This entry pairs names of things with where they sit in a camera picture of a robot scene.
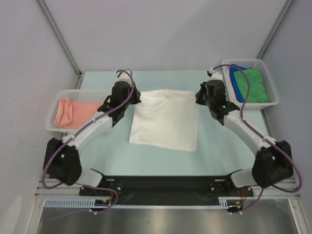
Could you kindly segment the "white towel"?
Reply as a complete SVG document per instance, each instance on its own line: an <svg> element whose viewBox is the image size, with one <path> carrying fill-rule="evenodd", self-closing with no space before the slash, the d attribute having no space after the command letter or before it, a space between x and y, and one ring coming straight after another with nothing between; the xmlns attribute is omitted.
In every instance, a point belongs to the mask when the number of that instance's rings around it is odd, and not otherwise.
<svg viewBox="0 0 312 234"><path fill-rule="evenodd" d="M153 90L141 93L129 142L194 152L198 105L194 91Z"/></svg>

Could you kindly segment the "pink terry towel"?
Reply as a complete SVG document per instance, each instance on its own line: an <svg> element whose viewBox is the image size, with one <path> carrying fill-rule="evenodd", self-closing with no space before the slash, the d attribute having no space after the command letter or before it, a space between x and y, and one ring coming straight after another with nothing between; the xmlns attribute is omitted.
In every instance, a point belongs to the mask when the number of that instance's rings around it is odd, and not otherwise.
<svg viewBox="0 0 312 234"><path fill-rule="evenodd" d="M79 129L89 121L102 102L77 102L61 98L54 124L61 129Z"/></svg>

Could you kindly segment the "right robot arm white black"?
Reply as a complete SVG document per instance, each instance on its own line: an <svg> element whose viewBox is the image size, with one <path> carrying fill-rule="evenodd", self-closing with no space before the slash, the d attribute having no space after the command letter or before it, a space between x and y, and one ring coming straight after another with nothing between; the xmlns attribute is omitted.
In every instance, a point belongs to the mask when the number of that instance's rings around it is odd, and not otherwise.
<svg viewBox="0 0 312 234"><path fill-rule="evenodd" d="M223 81L212 79L201 83L195 102L207 106L212 118L234 132L255 156L252 168L230 174L230 180L224 184L228 195L235 196L248 185L267 188L293 176L289 143L276 141L247 123L240 107L227 101Z"/></svg>

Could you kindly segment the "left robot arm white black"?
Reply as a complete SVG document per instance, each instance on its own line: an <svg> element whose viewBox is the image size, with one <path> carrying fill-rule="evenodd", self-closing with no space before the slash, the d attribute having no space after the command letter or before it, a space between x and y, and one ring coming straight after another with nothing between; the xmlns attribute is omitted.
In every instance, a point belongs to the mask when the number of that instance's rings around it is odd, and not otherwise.
<svg viewBox="0 0 312 234"><path fill-rule="evenodd" d="M117 81L112 93L98 108L88 123L62 139L48 141L43 168L42 184L49 188L45 176L50 175L60 184L90 186L92 192L102 195L107 191L103 175L94 169L84 168L80 154L96 138L108 133L125 115L130 105L140 103L140 92L134 82Z"/></svg>

